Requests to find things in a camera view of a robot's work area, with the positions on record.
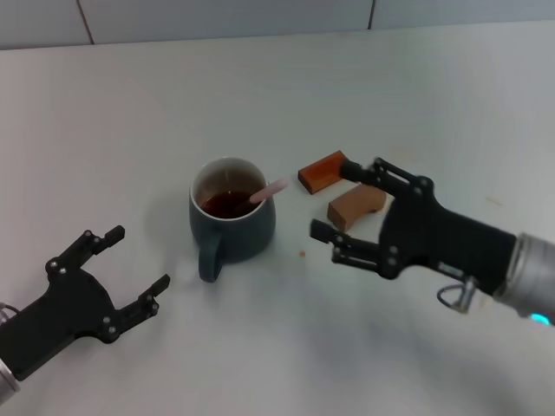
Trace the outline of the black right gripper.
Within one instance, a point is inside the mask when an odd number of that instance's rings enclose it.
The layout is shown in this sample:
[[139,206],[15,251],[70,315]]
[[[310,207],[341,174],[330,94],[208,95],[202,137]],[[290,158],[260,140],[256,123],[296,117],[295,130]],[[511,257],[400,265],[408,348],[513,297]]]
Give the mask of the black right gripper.
[[379,244],[367,242],[313,219],[310,236],[332,244],[333,263],[368,270],[394,280],[407,267],[440,271],[442,265],[477,281],[480,291],[493,295],[506,280],[515,235],[452,212],[434,196],[434,183],[422,185],[415,175],[381,158],[368,167],[349,159],[341,177],[374,186],[394,196],[379,234]]

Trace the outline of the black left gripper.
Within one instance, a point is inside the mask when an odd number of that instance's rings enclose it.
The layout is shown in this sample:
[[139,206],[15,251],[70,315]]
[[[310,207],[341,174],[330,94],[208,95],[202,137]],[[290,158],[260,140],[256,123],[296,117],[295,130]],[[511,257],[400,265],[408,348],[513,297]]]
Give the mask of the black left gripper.
[[154,317],[155,297],[168,289],[165,274],[135,301],[118,309],[108,292],[82,266],[125,237],[122,225],[103,237],[84,231],[61,255],[45,265],[48,288],[1,324],[1,362],[17,381],[31,376],[72,342],[92,337],[105,344]]

